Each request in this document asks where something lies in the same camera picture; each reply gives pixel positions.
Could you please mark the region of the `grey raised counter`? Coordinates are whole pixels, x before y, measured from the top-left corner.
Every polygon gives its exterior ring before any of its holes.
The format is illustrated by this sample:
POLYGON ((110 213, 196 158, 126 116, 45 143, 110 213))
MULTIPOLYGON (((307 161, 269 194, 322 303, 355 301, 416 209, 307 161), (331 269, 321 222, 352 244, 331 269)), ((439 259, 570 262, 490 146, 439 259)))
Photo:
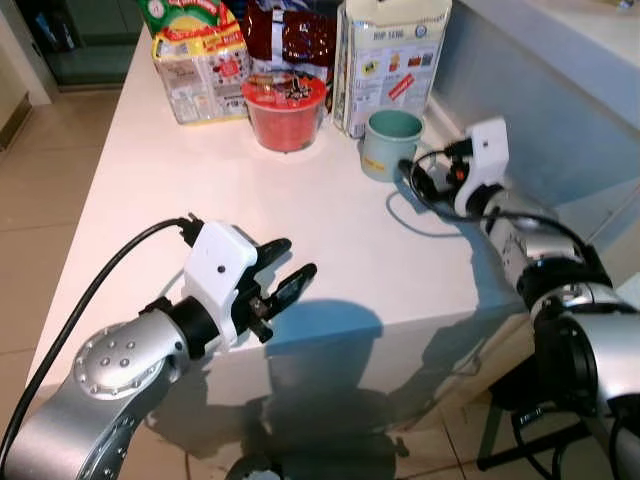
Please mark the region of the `grey raised counter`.
POLYGON ((503 116, 517 191, 558 212, 621 279, 640 269, 640 134, 522 45, 547 18, 512 0, 454 0, 433 93, 460 127, 503 116))

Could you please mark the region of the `black stool frame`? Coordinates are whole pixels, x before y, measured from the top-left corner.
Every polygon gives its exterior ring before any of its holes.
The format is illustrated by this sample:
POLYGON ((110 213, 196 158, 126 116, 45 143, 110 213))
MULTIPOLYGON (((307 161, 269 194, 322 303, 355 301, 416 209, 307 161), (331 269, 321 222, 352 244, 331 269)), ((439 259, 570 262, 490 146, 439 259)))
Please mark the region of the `black stool frame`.
POLYGON ((538 480, 564 480, 564 457, 571 445, 594 438, 588 422, 577 419, 575 412, 554 404, 549 394, 540 387, 520 379, 499 380, 486 389, 490 407, 506 415, 511 448, 503 451, 477 453, 475 467, 481 472, 524 462, 538 480), (572 417, 575 422, 540 436, 530 436, 527 430, 549 416, 572 417))

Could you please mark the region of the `teal ceramic mug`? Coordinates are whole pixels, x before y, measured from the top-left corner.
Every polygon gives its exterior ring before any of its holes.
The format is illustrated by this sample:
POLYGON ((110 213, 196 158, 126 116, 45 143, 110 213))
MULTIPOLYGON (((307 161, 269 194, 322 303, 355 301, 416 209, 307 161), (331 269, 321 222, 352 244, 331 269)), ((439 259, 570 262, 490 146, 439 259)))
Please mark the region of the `teal ceramic mug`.
POLYGON ((401 177, 398 166, 415 159, 421 145, 424 122, 420 115, 398 109, 372 113, 358 141, 360 166, 367 177, 393 183, 401 177))

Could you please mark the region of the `dark green cabinet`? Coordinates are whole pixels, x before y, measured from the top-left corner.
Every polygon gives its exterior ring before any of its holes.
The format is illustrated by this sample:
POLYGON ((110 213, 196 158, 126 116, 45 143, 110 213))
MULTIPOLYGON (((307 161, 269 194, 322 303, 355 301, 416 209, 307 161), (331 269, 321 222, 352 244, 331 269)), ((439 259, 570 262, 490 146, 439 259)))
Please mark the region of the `dark green cabinet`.
POLYGON ((145 32, 137 0, 8 0, 22 44, 60 90, 122 86, 145 32))

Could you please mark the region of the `red plastic bowl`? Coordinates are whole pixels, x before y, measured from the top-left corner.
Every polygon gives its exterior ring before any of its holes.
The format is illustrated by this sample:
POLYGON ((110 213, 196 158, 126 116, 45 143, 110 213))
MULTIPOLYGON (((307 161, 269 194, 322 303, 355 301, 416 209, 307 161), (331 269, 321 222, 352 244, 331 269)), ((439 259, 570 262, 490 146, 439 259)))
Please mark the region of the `red plastic bowl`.
POLYGON ((323 79, 296 70, 253 73, 242 93, 261 146, 288 154, 315 141, 325 116, 323 79))

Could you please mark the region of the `yellow green snack bag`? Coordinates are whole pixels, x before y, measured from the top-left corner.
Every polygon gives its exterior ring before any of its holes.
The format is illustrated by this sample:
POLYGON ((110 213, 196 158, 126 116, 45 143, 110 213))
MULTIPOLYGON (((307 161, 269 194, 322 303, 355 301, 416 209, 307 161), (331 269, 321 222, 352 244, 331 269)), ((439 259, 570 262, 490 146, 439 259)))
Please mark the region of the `yellow green snack bag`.
POLYGON ((150 33, 150 56, 180 125, 247 118, 242 84, 250 55, 223 0, 133 0, 150 33))

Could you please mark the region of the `cream cracker pack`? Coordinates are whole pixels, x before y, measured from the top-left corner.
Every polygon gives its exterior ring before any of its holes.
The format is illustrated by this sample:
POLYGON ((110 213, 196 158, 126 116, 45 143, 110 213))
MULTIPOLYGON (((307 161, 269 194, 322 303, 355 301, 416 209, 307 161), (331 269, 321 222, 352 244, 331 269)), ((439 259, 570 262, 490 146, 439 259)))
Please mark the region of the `cream cracker pack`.
POLYGON ((454 0, 344 0, 337 13, 332 119, 364 136, 384 109, 424 114, 454 0))

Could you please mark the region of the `dark red snack bag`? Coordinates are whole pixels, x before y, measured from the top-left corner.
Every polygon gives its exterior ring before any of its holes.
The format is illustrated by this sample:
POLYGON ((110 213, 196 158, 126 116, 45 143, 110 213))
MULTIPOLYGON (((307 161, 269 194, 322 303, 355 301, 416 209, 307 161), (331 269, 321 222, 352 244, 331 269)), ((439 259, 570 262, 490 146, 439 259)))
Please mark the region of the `dark red snack bag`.
POLYGON ((291 72, 333 82, 337 10, 305 0, 248 0, 241 20, 252 73, 291 72))

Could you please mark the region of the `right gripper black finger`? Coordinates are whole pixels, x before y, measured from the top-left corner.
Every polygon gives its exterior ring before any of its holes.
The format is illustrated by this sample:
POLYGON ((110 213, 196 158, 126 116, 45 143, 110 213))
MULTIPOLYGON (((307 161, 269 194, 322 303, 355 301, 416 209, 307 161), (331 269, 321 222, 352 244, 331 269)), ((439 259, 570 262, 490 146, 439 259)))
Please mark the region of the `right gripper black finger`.
POLYGON ((430 177, 429 166, 424 166, 419 161, 410 163, 410 189, 420 202, 442 201, 439 189, 430 177))

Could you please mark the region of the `black robot foot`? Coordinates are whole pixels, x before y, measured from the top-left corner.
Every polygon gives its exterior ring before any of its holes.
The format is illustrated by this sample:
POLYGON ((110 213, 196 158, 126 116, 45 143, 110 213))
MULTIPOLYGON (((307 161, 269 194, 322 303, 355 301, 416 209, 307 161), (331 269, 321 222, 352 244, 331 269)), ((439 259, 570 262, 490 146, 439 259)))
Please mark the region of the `black robot foot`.
POLYGON ((287 480, 283 467, 268 457, 250 456, 230 466, 224 480, 287 480))

